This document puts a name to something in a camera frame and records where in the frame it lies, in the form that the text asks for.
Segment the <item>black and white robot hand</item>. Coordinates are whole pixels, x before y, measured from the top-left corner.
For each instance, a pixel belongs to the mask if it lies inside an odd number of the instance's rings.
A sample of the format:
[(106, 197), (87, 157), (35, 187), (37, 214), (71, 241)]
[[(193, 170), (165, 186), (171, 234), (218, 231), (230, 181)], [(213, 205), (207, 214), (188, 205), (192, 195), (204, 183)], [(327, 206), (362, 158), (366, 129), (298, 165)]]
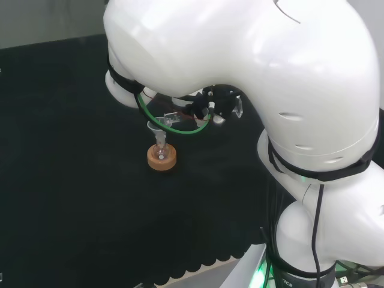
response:
[(193, 116), (196, 122), (207, 120), (209, 115), (209, 94), (215, 103), (214, 115), (227, 119), (239, 106), (242, 114), (240, 96), (242, 91), (230, 85), (212, 85), (186, 95), (181, 98), (172, 98), (172, 103), (181, 109), (185, 115)]

